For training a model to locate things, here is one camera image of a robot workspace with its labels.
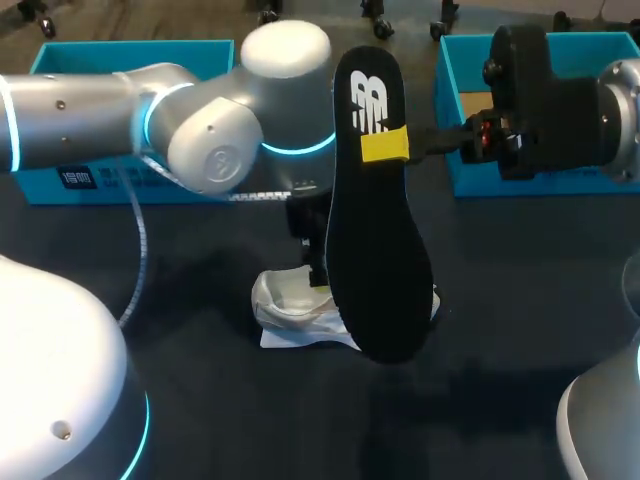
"white robotic arm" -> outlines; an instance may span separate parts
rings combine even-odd
[[[330,143],[330,56],[320,28],[286,21],[251,33],[242,65],[206,82],[172,64],[0,77],[0,172],[155,152],[190,190],[226,193],[263,143]]]
[[[330,54],[321,29],[290,21],[250,34],[242,65],[206,82],[172,64],[0,76],[0,173],[156,153],[186,188],[215,196],[247,176],[259,148],[321,149],[313,160],[331,166]],[[154,478],[149,400],[106,307],[1,256],[0,285],[0,420],[12,430],[0,478]]]

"black table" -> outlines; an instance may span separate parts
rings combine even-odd
[[[398,42],[409,122],[422,128],[436,49],[417,68]],[[460,201],[441,158],[408,183],[443,321],[397,368],[339,346],[257,346],[251,286],[299,260],[282,204],[144,208],[151,267],[127,338],[152,401],[158,478],[566,478],[560,396],[639,326],[621,273],[640,246],[640,197]],[[130,209],[30,208],[8,178],[0,252],[76,281],[116,315],[138,267]]]

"office chair wheel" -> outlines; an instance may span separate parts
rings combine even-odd
[[[449,26],[444,22],[433,22],[429,26],[429,33],[434,42],[439,42],[444,35],[449,34]]]
[[[40,30],[42,30],[45,37],[51,39],[56,36],[56,26],[50,17],[41,18],[38,20],[38,24],[40,25]]]
[[[36,9],[33,7],[31,3],[23,0],[18,3],[17,7],[18,7],[18,11],[22,14],[22,19],[25,22],[31,23],[35,21]]]
[[[379,40],[387,40],[391,37],[395,31],[389,22],[383,20],[382,18],[376,19],[373,24],[373,34]]]
[[[629,34],[633,41],[640,47],[640,18],[631,20],[629,23]]]
[[[556,12],[553,16],[553,31],[554,32],[569,32],[573,27],[571,18],[563,11]]]
[[[258,25],[260,26],[277,22],[278,20],[280,20],[280,15],[273,10],[263,10],[258,14]]]

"blue cardboard box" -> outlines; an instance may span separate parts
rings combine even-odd
[[[232,40],[78,42],[45,44],[32,74],[111,73],[161,62],[182,65],[200,80],[227,73],[234,64]],[[164,179],[135,157],[120,158],[140,203],[216,201]],[[109,205],[129,203],[115,159],[14,174],[32,205]]]
[[[489,92],[482,79],[482,67],[489,58],[492,38],[492,35],[442,38],[434,99],[439,127],[464,123],[465,94]],[[553,33],[548,39],[553,70],[561,78],[597,77],[616,60],[640,56],[627,33]],[[495,163],[464,165],[457,152],[447,155],[447,163],[456,197],[640,193],[640,185],[617,184],[597,167],[540,174],[533,180],[504,181]]]

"insole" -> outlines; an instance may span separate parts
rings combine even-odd
[[[407,202],[405,162],[364,162],[361,146],[362,135],[405,127],[402,74],[388,52],[358,47],[342,57],[333,88],[329,285],[362,352],[379,363],[405,362],[430,329],[431,264]]]

